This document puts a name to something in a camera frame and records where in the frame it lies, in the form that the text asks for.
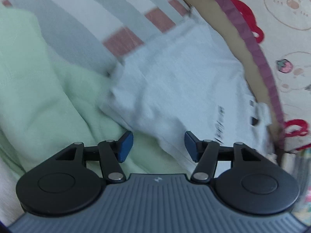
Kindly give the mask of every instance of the reddish-brown stripe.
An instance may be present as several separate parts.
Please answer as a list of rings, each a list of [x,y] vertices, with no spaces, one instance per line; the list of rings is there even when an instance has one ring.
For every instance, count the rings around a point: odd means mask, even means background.
[[[175,26],[175,23],[159,8],[155,8],[145,15],[161,32],[166,32]]]
[[[142,44],[143,41],[127,27],[103,42],[103,45],[116,57],[123,56]]]
[[[12,4],[9,2],[9,0],[2,0],[2,4],[6,7],[12,6]]]
[[[189,13],[189,11],[178,0],[169,0],[168,2],[182,16]]]

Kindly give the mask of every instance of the cartoon nose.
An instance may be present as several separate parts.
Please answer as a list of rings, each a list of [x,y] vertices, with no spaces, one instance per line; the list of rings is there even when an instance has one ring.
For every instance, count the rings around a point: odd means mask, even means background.
[[[294,70],[294,75],[299,75],[299,74],[303,74],[304,73],[304,70],[302,68],[297,68]]]
[[[294,10],[299,8],[299,3],[294,0],[286,0],[286,4]]]

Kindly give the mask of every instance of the white logo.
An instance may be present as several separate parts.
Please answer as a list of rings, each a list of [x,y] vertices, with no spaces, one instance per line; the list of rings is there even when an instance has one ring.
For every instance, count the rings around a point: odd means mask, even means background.
[[[156,182],[158,182],[159,183],[159,181],[161,181],[162,180],[162,178],[161,177],[157,177],[157,178],[155,178],[154,179]]]

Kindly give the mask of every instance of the cartoon bear face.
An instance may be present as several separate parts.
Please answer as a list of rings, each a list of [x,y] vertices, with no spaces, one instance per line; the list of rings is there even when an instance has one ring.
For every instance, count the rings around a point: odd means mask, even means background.
[[[282,92],[309,90],[311,84],[311,54],[293,52],[276,61],[276,82]]]
[[[282,24],[297,30],[311,29],[311,0],[264,0],[264,3]]]

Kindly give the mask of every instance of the green cloth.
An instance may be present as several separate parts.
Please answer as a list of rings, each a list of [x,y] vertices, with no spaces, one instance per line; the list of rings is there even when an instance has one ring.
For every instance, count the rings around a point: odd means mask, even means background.
[[[73,142],[117,140],[124,128],[102,113],[97,97],[110,80],[59,57],[29,12],[0,4],[0,155],[21,176]],[[130,173],[187,173],[153,137],[134,133],[121,164]],[[88,167],[100,174],[97,163]]]

